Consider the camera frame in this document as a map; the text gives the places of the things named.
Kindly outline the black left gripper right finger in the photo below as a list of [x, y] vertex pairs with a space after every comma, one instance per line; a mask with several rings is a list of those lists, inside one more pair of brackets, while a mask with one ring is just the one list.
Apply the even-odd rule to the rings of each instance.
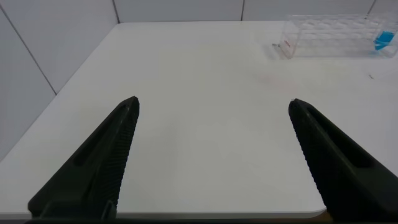
[[289, 116], [328, 213], [337, 222], [397, 221], [397, 176], [311, 104]]

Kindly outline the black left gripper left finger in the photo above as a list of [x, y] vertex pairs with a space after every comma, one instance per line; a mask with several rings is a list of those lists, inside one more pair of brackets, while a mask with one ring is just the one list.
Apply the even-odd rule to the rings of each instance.
[[115, 218], [139, 109], [132, 96], [112, 110], [31, 198], [33, 218]]

